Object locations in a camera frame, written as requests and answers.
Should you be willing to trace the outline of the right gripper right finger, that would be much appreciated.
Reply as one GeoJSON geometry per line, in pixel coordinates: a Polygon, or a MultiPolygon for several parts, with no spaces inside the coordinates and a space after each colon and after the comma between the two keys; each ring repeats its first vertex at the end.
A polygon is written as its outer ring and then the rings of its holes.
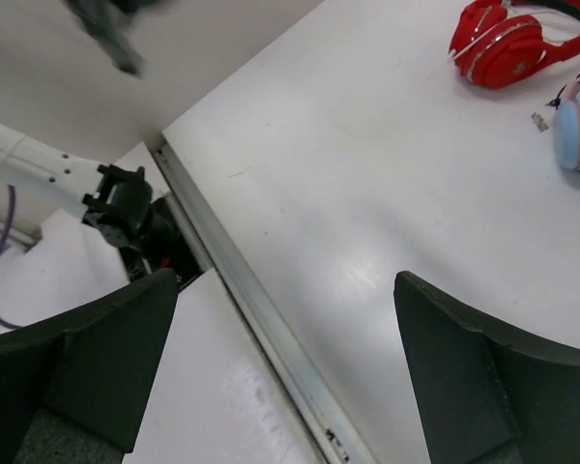
{"type": "Polygon", "coordinates": [[[580,463],[580,349],[401,272],[393,298],[434,463],[580,463]]]}

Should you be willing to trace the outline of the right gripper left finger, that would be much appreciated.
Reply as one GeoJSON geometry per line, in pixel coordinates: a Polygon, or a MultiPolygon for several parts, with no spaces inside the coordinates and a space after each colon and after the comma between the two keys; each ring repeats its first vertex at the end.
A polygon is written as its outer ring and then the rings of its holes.
{"type": "Polygon", "coordinates": [[[178,293],[162,269],[0,334],[0,463],[120,463],[133,452],[178,293]]]}

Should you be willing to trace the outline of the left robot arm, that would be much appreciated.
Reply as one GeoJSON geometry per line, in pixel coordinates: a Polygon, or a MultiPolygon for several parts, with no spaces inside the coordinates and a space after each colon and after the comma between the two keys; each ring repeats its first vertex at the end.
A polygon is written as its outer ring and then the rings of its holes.
{"type": "Polygon", "coordinates": [[[0,124],[0,180],[56,202],[113,247],[144,248],[153,189],[142,166],[80,158],[0,124]]]}

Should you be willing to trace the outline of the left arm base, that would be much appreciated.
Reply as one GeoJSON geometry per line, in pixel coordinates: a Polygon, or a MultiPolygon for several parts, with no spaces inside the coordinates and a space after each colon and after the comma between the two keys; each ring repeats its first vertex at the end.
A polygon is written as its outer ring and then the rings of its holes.
{"type": "Polygon", "coordinates": [[[119,256],[129,282],[160,269],[174,271],[182,291],[211,265],[194,228],[173,193],[153,202],[153,231],[145,237],[145,251],[122,247],[119,256]]]}

